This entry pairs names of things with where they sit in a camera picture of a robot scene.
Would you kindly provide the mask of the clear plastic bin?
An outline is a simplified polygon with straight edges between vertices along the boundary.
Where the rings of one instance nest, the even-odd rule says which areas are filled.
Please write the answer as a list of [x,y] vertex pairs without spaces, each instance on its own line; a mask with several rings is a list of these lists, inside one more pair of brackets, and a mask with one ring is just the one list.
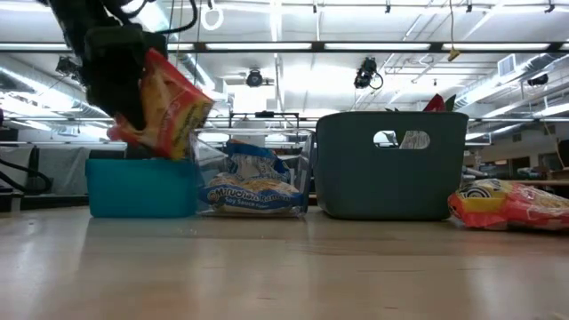
[[[288,184],[297,188],[304,196],[303,205],[287,214],[244,214],[215,212],[209,204],[199,199],[199,189],[206,186],[216,175],[228,172],[226,144],[230,140],[271,149],[290,169]],[[196,140],[195,160],[197,174],[197,210],[203,216],[237,217],[300,217],[308,211],[309,192],[312,179],[313,149],[315,133],[306,129],[247,129],[207,128],[201,130]]]

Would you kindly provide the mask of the teal plastic bin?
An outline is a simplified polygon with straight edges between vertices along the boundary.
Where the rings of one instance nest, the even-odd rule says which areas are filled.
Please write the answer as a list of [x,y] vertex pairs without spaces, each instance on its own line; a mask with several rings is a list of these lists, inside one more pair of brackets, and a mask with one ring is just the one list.
[[90,159],[85,165],[94,218],[170,219],[196,213],[196,167],[164,159]]

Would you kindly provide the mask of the orange chicken ramen packet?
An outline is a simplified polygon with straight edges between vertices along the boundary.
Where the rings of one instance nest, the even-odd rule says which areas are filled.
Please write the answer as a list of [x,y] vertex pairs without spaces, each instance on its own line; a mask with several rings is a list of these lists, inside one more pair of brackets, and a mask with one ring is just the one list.
[[108,137],[145,146],[154,156],[172,160],[186,156],[191,133],[204,126],[214,104],[155,49],[145,56],[140,100],[146,127],[139,130],[124,116],[116,116]]
[[466,228],[569,231],[569,199],[505,180],[474,180],[447,200],[451,217]]

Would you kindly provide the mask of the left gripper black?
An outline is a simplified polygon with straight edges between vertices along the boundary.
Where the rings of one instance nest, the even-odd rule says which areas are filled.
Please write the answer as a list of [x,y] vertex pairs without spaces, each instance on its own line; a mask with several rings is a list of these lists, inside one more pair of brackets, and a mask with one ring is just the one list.
[[147,124],[139,86],[104,82],[120,76],[138,79],[151,49],[166,55],[166,37],[145,31],[139,24],[92,28],[84,36],[82,78],[88,101],[110,116],[123,116],[137,130]]

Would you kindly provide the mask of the dark green plastic bin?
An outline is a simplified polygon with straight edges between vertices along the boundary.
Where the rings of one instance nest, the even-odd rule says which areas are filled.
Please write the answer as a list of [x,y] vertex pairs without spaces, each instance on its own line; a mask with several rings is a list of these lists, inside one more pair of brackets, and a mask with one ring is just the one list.
[[[317,121],[317,201],[345,220],[445,220],[461,182],[468,116],[457,112],[342,112]],[[425,148],[382,148],[379,132],[422,131]]]

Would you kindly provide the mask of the black overhead light bar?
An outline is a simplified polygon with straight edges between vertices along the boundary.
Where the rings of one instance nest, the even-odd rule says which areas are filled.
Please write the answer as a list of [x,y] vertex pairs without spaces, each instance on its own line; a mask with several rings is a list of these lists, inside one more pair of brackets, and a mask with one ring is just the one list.
[[379,52],[379,53],[448,53],[452,49],[465,53],[569,53],[569,42],[551,43],[484,43],[484,42],[241,42],[241,43],[173,43],[169,52]]

